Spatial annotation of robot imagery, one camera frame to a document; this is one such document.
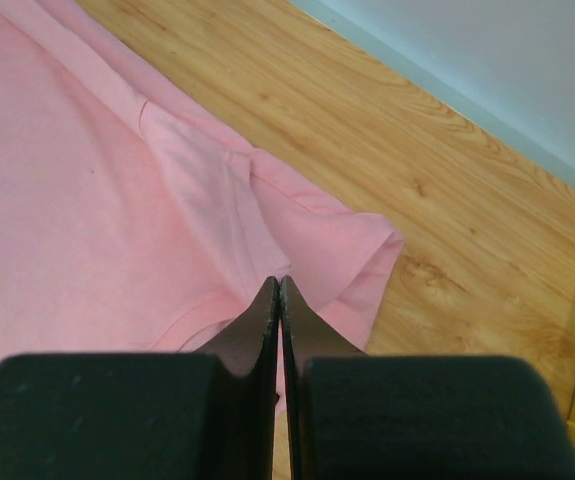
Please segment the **pink t shirt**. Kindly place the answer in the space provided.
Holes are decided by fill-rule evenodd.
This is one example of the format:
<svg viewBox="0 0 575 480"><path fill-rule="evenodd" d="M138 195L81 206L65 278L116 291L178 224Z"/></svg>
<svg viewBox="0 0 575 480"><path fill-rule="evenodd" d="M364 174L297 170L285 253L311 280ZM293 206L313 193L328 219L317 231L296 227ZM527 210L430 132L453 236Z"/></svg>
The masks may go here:
<svg viewBox="0 0 575 480"><path fill-rule="evenodd" d="M76 3L0 1L0 361L191 351L270 276L364 347L402 248Z"/></svg>

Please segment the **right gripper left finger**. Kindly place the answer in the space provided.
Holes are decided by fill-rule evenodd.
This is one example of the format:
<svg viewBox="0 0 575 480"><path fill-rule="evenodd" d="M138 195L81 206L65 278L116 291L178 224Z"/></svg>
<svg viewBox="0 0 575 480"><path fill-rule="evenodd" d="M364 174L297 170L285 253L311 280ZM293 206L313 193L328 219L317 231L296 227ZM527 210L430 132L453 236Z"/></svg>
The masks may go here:
<svg viewBox="0 0 575 480"><path fill-rule="evenodd" d="M0 479L268 479L280 286L192 353L0 362Z"/></svg>

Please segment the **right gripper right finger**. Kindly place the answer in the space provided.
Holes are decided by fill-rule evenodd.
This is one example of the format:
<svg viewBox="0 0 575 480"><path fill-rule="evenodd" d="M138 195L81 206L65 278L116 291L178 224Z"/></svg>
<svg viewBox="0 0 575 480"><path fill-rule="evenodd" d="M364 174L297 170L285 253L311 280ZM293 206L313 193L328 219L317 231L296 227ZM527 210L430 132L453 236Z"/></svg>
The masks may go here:
<svg viewBox="0 0 575 480"><path fill-rule="evenodd" d="M370 356L281 283L296 479L575 479L553 395L522 359Z"/></svg>

